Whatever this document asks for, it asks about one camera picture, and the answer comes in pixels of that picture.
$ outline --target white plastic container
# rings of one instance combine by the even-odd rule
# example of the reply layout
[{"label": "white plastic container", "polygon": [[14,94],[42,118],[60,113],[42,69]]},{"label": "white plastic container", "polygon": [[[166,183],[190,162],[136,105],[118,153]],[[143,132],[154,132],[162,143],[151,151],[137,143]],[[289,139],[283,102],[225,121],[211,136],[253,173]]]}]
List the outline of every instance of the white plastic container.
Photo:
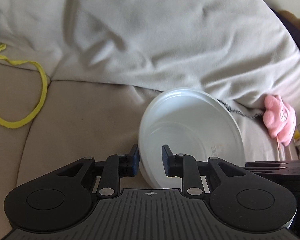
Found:
[{"label": "white plastic container", "polygon": [[[228,110],[200,90],[177,88],[158,95],[146,109],[139,129],[140,171],[153,188],[181,188],[181,178],[168,178],[162,164],[162,146],[197,161],[216,156],[245,165],[239,127]],[[202,180],[205,192],[208,191]]]}]

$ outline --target pink stuffed animal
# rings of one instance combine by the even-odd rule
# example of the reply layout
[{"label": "pink stuffed animal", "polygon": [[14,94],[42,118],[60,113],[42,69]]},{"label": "pink stuffed animal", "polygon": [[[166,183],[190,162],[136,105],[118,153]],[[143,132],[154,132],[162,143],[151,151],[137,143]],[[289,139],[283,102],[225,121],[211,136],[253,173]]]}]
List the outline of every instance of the pink stuffed animal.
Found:
[{"label": "pink stuffed animal", "polygon": [[266,112],[263,115],[263,122],[268,128],[271,138],[277,138],[279,143],[288,146],[295,127],[296,113],[287,103],[284,103],[280,96],[267,95],[265,98]]}]

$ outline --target yellow strap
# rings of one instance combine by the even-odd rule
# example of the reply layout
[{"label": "yellow strap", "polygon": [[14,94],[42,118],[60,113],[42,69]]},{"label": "yellow strap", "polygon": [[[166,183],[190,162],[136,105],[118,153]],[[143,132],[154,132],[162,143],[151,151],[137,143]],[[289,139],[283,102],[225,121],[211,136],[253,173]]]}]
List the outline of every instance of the yellow strap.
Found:
[{"label": "yellow strap", "polygon": [[[4,49],[6,49],[6,45],[1,44],[0,52]],[[10,60],[6,56],[2,56],[2,55],[0,55],[0,59],[7,61],[8,63],[10,63],[13,66],[18,66],[18,65],[21,65],[24,63],[30,63],[38,69],[41,79],[42,79],[42,92],[41,92],[41,97],[40,97],[39,103],[37,104],[37,106],[34,108],[34,110],[28,116],[26,116],[24,119],[17,121],[17,122],[8,122],[0,117],[0,125],[7,127],[7,128],[13,128],[13,129],[19,128],[19,127],[22,127],[22,126],[26,125],[27,123],[29,123],[40,112],[40,110],[44,104],[44,101],[46,99],[46,95],[47,95],[47,89],[48,89],[47,76],[46,76],[42,66],[38,62],[27,61],[27,60]]]}]

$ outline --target pink plush toy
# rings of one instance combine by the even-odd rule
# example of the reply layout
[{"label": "pink plush toy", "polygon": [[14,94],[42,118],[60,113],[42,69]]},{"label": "pink plush toy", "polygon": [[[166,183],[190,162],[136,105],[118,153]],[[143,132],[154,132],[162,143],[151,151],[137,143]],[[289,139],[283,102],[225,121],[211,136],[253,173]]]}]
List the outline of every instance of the pink plush toy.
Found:
[{"label": "pink plush toy", "polygon": [[295,127],[296,113],[280,96],[267,95],[265,98],[266,112],[263,122],[268,128],[271,138],[277,138],[278,143],[288,146]]}]

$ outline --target metal screw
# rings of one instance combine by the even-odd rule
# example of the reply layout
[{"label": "metal screw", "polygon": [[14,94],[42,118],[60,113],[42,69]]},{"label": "metal screw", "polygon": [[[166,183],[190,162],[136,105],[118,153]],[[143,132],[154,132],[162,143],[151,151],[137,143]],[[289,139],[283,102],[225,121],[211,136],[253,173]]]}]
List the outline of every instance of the metal screw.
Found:
[{"label": "metal screw", "polygon": [[194,196],[198,196],[203,193],[202,189],[200,189],[198,187],[191,187],[187,190],[187,192],[188,192],[188,194],[194,195]]},{"label": "metal screw", "polygon": [[109,187],[104,187],[101,190],[99,190],[99,194],[103,196],[110,196],[114,193],[114,190]]}]

